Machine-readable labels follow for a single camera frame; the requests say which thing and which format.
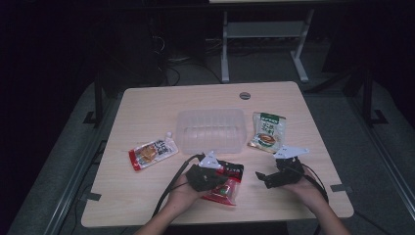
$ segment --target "plastic container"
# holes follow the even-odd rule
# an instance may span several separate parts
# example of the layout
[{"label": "plastic container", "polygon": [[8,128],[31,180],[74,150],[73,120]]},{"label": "plastic container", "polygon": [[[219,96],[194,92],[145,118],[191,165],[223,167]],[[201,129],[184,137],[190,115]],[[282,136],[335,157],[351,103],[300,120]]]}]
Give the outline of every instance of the plastic container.
[{"label": "plastic container", "polygon": [[184,154],[241,153],[247,128],[240,109],[189,110],[178,114],[175,142]]}]

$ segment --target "white desk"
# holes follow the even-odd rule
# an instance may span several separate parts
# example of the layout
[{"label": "white desk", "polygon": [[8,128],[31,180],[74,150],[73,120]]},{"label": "white desk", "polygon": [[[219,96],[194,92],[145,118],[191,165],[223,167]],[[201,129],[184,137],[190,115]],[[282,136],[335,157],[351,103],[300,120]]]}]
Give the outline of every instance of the white desk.
[{"label": "white desk", "polygon": [[[240,99],[241,92],[249,92],[251,99]],[[128,150],[174,131],[180,111],[217,108],[239,108],[244,111],[247,142],[254,136],[253,112],[286,117],[286,144],[310,150],[309,154],[300,156],[300,160],[318,173],[336,214],[339,217],[352,216],[353,208],[346,192],[334,193],[330,189],[330,185],[342,182],[298,86],[293,82],[268,82],[128,89],[122,98],[92,187],[92,193],[102,195],[101,199],[98,202],[88,200],[82,224],[99,227],[146,223],[161,193],[190,156],[178,153],[141,171],[134,171]],[[244,146],[241,154],[217,157],[245,166],[236,198],[237,206],[198,200],[173,223],[275,221],[314,217],[291,193],[280,188],[266,189],[263,182],[256,178],[256,171],[265,174],[276,172],[275,161],[270,154]]]}]

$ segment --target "floor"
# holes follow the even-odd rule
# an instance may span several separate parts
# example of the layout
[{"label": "floor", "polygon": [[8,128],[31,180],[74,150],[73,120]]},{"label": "floor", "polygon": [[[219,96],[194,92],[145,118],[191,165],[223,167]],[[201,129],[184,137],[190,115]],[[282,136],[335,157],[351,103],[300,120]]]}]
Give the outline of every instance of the floor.
[{"label": "floor", "polygon": [[[231,54],[230,83],[291,80],[305,91],[334,76],[321,72],[330,41],[307,42],[301,59],[310,81],[301,83],[289,54],[295,43],[274,42],[267,50],[250,48]],[[170,69],[165,73],[168,82],[162,85],[219,83],[218,53],[209,54],[204,64],[186,57],[177,53],[170,58]],[[401,185],[391,173],[395,166],[407,185],[415,188],[413,127],[396,109],[388,91],[377,83],[373,85],[372,109],[382,111],[389,123],[368,127],[360,114],[361,92],[346,97],[342,93],[345,82],[317,94],[303,92],[355,209],[343,222],[352,234],[414,234],[415,216],[405,201],[407,193],[399,190]],[[122,92],[115,98],[105,97],[104,119],[94,126],[84,123],[87,113],[95,108],[93,84],[84,91],[9,234],[132,234],[137,229],[85,228],[79,222],[85,206],[82,195],[93,183],[121,99]],[[255,231],[275,234],[268,225]],[[317,222],[288,221],[287,225],[291,235],[312,234]]]}]

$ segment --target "small round object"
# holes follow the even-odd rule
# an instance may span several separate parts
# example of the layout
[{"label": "small round object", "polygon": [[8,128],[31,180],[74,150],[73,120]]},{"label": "small round object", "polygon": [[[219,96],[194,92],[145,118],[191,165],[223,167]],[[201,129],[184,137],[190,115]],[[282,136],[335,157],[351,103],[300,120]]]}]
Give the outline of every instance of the small round object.
[{"label": "small round object", "polygon": [[251,99],[251,94],[248,92],[241,92],[241,94],[239,94],[239,97],[243,100],[249,100]]}]

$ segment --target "person's left hand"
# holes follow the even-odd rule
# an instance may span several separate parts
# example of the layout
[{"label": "person's left hand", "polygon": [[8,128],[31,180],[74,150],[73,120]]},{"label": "person's left hand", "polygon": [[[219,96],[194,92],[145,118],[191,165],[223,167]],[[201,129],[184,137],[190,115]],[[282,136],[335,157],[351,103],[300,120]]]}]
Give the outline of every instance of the person's left hand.
[{"label": "person's left hand", "polygon": [[207,191],[197,192],[187,182],[186,175],[180,175],[172,187],[173,189],[168,194],[168,199],[163,210],[169,210],[178,216],[188,210],[196,200],[207,193]]}]

